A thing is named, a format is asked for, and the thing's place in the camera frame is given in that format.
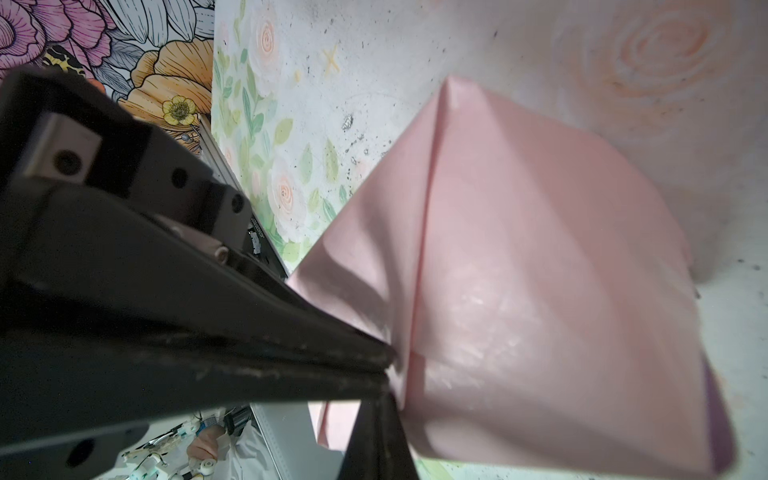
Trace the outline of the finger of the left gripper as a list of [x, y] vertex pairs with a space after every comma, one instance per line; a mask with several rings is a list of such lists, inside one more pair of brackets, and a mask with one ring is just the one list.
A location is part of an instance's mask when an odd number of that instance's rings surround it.
[[163, 416], [391, 394], [393, 349], [286, 285], [220, 175], [82, 77], [2, 82], [3, 478], [94, 478]]

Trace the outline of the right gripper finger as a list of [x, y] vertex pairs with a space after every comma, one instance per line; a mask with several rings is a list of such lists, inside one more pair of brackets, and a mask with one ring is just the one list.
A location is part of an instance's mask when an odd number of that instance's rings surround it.
[[361, 402], [338, 480], [418, 480], [392, 394]]

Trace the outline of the purple wrapping paper sheet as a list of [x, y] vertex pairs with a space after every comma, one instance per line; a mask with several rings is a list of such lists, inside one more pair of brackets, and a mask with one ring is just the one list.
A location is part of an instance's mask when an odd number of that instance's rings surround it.
[[289, 284], [395, 349], [422, 457], [712, 478], [736, 452], [691, 262], [607, 142], [451, 77]]

